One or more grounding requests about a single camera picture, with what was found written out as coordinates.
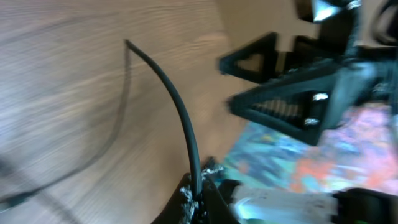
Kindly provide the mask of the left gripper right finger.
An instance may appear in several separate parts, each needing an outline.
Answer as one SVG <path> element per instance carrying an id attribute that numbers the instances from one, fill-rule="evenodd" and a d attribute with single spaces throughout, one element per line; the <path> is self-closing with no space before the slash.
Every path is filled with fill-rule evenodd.
<path id="1" fill-rule="evenodd" d="M 213 179 L 206 177 L 203 181 L 203 199 L 207 223 L 239 224 L 236 215 L 229 208 L 234 201 L 233 193 L 240 185 L 237 180 L 225 179 L 217 186 Z"/>

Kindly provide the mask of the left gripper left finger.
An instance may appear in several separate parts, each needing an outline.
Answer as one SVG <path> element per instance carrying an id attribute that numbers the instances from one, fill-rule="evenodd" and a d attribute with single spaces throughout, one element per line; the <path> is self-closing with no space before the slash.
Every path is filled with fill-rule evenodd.
<path id="1" fill-rule="evenodd" d="M 193 196 L 191 177 L 186 173 L 173 192 L 164 209 L 152 224 L 191 224 L 193 217 Z"/>

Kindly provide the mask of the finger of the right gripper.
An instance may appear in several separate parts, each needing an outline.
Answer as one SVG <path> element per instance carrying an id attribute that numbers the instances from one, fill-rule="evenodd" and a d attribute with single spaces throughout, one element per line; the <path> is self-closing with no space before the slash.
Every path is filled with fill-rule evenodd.
<path id="1" fill-rule="evenodd" d="M 315 146 L 324 130 L 326 109 L 340 66 L 292 70 L 232 96 L 233 115 Z"/>
<path id="2" fill-rule="evenodd" d="M 232 75 L 253 83 L 265 83 L 276 78 L 278 34 L 270 32 L 241 48 L 221 56 L 218 69 L 223 75 Z"/>

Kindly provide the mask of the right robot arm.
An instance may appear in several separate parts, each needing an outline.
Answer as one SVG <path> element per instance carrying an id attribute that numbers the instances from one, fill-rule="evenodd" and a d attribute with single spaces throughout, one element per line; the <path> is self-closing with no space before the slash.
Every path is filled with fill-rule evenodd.
<path id="1" fill-rule="evenodd" d="M 248 122 L 227 155 L 221 189 L 242 223 L 397 222 L 397 40 L 371 25 L 359 43 L 360 1 L 298 1 L 319 23 L 277 50 L 270 32 L 219 59 L 222 74 L 254 84 L 232 96 Z"/>

